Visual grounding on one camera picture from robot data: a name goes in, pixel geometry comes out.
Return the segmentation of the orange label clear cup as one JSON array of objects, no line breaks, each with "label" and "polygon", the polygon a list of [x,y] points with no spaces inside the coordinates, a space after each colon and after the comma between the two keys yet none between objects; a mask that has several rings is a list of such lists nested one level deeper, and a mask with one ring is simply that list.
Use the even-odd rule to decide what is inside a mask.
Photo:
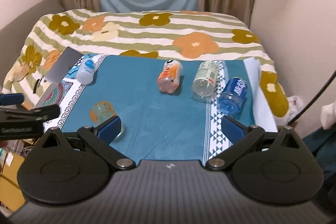
[{"label": "orange label clear cup", "polygon": [[89,112],[89,117],[96,124],[94,133],[103,141],[111,143],[123,133],[123,125],[113,105],[108,101],[96,103]]}]

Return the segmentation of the black pen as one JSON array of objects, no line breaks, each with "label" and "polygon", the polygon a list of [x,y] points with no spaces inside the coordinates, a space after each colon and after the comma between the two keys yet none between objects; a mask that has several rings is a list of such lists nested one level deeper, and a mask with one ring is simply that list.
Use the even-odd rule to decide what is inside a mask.
[{"label": "black pen", "polygon": [[41,84],[41,80],[42,80],[42,79],[38,79],[38,80],[36,81],[36,83],[35,83],[35,85],[34,85],[34,88],[33,88],[33,93],[34,93],[34,94],[37,93],[37,89],[38,89],[38,87],[39,87],[40,84]]}]

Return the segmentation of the white sheet under mat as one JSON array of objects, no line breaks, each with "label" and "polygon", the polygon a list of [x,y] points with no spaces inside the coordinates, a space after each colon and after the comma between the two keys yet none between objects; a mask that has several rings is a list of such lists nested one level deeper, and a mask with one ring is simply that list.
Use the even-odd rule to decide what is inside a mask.
[{"label": "white sheet under mat", "polygon": [[260,61],[254,57],[243,60],[252,92],[252,111],[255,123],[267,132],[278,132],[268,101],[260,88]]}]

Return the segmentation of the blue plastic bottle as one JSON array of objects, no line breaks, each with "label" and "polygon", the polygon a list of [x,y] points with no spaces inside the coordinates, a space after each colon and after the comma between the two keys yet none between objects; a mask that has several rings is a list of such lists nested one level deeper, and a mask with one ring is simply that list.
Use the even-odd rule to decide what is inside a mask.
[{"label": "blue plastic bottle", "polygon": [[247,92],[247,83],[239,77],[232,77],[228,80],[224,91],[217,100],[218,110],[229,116],[239,114],[243,108]]}]

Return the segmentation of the colourful mandala mat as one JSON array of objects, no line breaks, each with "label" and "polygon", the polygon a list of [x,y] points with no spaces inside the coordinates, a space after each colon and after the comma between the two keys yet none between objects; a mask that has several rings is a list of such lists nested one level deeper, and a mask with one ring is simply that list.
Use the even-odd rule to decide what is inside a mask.
[{"label": "colourful mandala mat", "polygon": [[60,81],[60,83],[49,83],[42,78],[40,88],[46,88],[42,96],[39,98],[35,107],[48,106],[53,104],[60,104],[64,97],[69,92],[70,88],[74,85],[74,80],[76,79],[77,71],[79,70],[80,64],[83,59],[92,58],[95,54],[86,54],[81,57],[81,59],[71,68],[67,75]]}]

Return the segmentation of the white blue label bottle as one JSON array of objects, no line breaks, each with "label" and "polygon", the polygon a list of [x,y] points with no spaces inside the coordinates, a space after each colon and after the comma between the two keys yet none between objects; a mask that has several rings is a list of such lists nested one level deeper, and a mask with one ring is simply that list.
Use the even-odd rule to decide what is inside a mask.
[{"label": "white blue label bottle", "polygon": [[77,71],[76,79],[82,85],[88,85],[93,81],[95,73],[95,62],[90,59],[86,58],[83,59],[79,70]]}]

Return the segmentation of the clear green label bottle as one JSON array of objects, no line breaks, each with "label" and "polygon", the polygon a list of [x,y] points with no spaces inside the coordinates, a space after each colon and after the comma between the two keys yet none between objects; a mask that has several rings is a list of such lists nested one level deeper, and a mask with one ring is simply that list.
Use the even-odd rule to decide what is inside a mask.
[{"label": "clear green label bottle", "polygon": [[213,61],[202,62],[192,83],[193,99],[207,102],[213,96],[218,78],[219,67]]}]

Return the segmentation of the grey apple laptop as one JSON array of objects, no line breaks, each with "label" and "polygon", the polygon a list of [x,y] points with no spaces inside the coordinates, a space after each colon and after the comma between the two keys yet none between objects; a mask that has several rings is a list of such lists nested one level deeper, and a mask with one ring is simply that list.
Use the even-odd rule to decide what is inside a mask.
[{"label": "grey apple laptop", "polygon": [[49,83],[60,83],[82,56],[82,53],[71,47],[67,47],[51,69],[46,73],[45,80]]}]

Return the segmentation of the teal woven table mat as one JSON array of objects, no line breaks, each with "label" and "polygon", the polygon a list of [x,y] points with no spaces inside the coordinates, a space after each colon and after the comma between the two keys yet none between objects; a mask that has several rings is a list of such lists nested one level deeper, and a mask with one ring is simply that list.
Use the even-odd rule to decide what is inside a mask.
[{"label": "teal woven table mat", "polygon": [[217,97],[229,77],[248,80],[243,61],[217,61],[218,81],[210,102],[193,99],[192,83],[199,61],[183,61],[181,83],[173,94],[159,91],[159,59],[107,56],[99,62],[92,84],[76,87],[62,100],[61,115],[50,122],[65,132],[92,125],[91,108],[110,102],[124,127],[110,145],[135,162],[142,160],[199,160],[232,146],[222,132]]}]

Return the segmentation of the orange character plastic bottle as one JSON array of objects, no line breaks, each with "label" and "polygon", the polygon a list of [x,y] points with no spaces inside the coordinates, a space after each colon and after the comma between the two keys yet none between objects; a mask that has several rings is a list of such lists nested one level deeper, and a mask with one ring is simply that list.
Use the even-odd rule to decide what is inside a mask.
[{"label": "orange character plastic bottle", "polygon": [[157,83],[160,92],[172,94],[180,84],[183,65],[177,60],[167,60],[158,76]]}]

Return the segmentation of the floral striped bed quilt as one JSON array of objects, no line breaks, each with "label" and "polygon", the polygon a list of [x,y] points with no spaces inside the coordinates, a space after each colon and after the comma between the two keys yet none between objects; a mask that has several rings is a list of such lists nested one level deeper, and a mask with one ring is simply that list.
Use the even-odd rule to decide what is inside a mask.
[{"label": "floral striped bed quilt", "polygon": [[152,11],[111,13],[74,9],[43,15],[23,38],[2,80],[4,93],[23,93],[32,108],[46,88],[36,81],[67,47],[81,53],[177,60],[243,60],[261,64],[260,87],[271,112],[282,119],[289,101],[277,80],[274,62],[259,38],[238,18],[213,12]]}]

